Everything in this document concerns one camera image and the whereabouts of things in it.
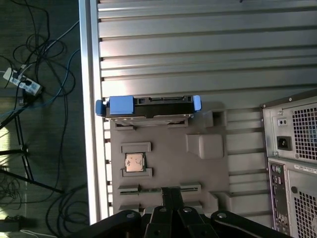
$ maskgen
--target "ventilation holes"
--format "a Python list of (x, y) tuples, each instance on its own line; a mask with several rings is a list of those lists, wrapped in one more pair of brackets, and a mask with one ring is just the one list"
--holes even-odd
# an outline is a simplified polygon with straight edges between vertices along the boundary
[(293, 114), (296, 154), (317, 160), (317, 108), (297, 110)]
[(299, 192), (299, 198), (295, 197), (295, 213), (299, 238), (316, 237), (317, 214), (316, 198)]

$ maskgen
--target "floor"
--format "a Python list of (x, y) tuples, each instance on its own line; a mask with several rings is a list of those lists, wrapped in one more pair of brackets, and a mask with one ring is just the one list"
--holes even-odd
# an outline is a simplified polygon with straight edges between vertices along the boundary
[[(64, 33), (70, 26), (78, 21), (78, 2), (76, 0), (28, 0), (28, 3), (33, 6), (44, 8), (48, 11), (50, 16), (51, 38), (56, 39)], [(0, 11), (2, 16), (0, 18), (0, 55), (5, 56), (11, 60), (13, 50), (26, 42), (28, 36), (33, 33), (33, 25), (27, 7), (18, 6), (8, 0), (0, 0)], [(33, 10), (36, 26), (40, 29), (40, 34), (46, 34), (45, 15), (39, 10)], [(58, 62), (66, 65), (71, 54), (80, 48), (79, 27), (75, 27), (73, 31), (63, 38), (63, 42), (67, 45), (67, 52), (58, 57)], [(58, 53), (59, 49), (56, 46), (52, 49)], [(6, 70), (9, 67), (6, 61), (0, 59), (0, 70)], [(56, 73), (63, 78), (65, 70), (61, 67), (55, 68)], [(86, 161), (85, 161), (85, 143), (84, 143), (84, 120), (83, 120), (83, 101), (82, 101), (82, 85), (81, 85), (81, 65), (80, 54), (74, 57), (71, 70), (76, 77), (76, 87), (74, 91), (68, 96), (68, 125), (63, 143), (63, 159), (60, 166), (60, 178), (57, 188), (69, 191), (74, 187), (86, 183)], [(25, 74), (32, 79), (34, 77), (33, 68), (30, 68)], [(59, 87), (53, 77), (51, 70), (45, 65), (40, 69), (40, 79), (43, 86), (52, 94), (55, 94)], [(5, 85), (5, 80), (0, 78), (0, 87)], [(69, 88), (71, 81), (66, 83), (66, 88)], [(52, 97), (43, 94), (36, 105), (47, 102)], [(0, 97), (0, 116), (1, 114), (12, 110), (14, 107), (14, 98)], [(61, 136), (64, 126), (64, 101), (63, 98), (57, 98), (52, 104), (45, 107), (28, 109), (24, 111), (20, 118), (23, 129), (24, 140), (26, 141), (30, 156), (30, 166), (36, 181), (45, 183), (49, 186), (55, 186), (57, 178), (58, 152), (61, 142)], [(18, 147), (16, 140), (16, 132), (14, 122), (10, 123), (5, 129), (0, 131), (0, 149), (13, 149)], [(23, 164), (20, 157), (11, 156), (0, 157), (2, 165), (8, 165), (9, 170), (16, 174), (24, 176)], [(11, 178), (4, 178), (0, 176), (2, 183), (12, 181)], [(20, 182), (18, 188), (21, 200), (23, 202), (41, 201), (50, 195), (50, 191), (44, 188), (37, 187), (32, 184), (25, 184)], [(46, 223), (45, 216), (49, 206), (59, 197), (59, 194), (53, 196), (41, 203), (28, 203), (20, 206), (19, 196), (16, 198), (4, 198), (0, 201), (1, 218), (7, 215), (20, 215), (26, 218), (23, 222), (23, 229), (32, 230), (35, 232), (50, 234)], [(87, 214), (87, 190), (82, 189), (76, 192), (69, 203), (75, 202), (70, 208), (69, 212), (81, 211)], [(73, 215), (74, 219), (82, 221), (86, 217), (83, 214)], [(58, 206), (52, 208), (49, 214), (49, 222), (52, 229), (57, 231), (56, 221), (58, 217)], [(69, 229), (72, 231), (83, 228), (84, 225), (70, 225)], [(9, 233), (10, 238), (15, 237), (31, 237), (22, 233)]]

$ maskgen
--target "white power strip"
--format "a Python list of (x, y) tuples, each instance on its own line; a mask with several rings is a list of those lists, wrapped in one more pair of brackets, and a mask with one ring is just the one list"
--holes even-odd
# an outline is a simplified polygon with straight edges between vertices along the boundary
[(3, 75), (3, 78), (6, 80), (9, 80), (9, 82), (13, 83), (16, 86), (18, 86), (20, 84), (19, 85), (20, 88), (25, 89), (26, 92), (28, 92), (34, 96), (38, 95), (42, 89), (42, 86), (40, 84), (34, 82), (33, 80), (25, 77), (22, 74), (19, 75), (16, 70), (13, 70), (13, 73), (12, 73), (11, 68), (8, 68), (6, 70), (6, 72)]

